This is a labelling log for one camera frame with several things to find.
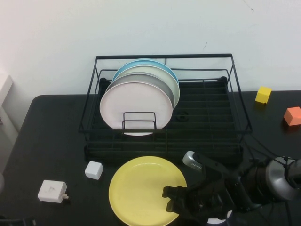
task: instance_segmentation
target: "yellow plate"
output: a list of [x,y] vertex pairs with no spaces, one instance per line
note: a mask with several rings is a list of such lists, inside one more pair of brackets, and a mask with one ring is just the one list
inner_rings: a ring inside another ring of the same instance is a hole
[[110,205],[116,216],[130,226],[164,226],[178,217],[166,212],[165,186],[186,187],[181,171],[171,162],[153,156],[128,161],[113,176]]

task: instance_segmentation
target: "white box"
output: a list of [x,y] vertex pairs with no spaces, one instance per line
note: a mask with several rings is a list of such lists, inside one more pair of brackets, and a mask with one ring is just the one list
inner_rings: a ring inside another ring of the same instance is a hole
[[99,162],[90,161],[86,167],[85,175],[88,178],[98,180],[103,172],[103,165]]
[[63,199],[68,199],[65,194],[67,185],[63,181],[44,180],[38,198],[45,202],[61,203]]

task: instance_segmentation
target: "yellow cube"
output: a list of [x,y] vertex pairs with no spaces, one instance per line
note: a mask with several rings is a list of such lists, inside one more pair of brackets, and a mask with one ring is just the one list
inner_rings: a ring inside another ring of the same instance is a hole
[[271,91],[271,88],[260,86],[255,101],[266,104],[269,100]]

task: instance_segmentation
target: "dish rack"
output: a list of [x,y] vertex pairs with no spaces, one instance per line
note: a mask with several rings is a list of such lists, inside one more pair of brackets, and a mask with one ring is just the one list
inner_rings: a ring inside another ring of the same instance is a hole
[[[180,100],[170,122],[157,129],[111,129],[101,118],[99,104],[114,73],[125,63],[152,58],[169,66],[177,75]],[[252,132],[242,98],[232,54],[97,56],[80,121],[85,134],[87,161],[124,163],[152,155],[172,162],[182,161],[188,150],[224,164],[242,161],[240,142]],[[129,136],[129,132],[152,132]]]

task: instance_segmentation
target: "white cube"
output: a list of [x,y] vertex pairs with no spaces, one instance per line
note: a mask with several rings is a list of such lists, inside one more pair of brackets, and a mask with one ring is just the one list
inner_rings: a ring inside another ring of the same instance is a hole
[[103,172],[103,165],[99,162],[90,161],[85,170],[85,175],[88,178],[98,180]]

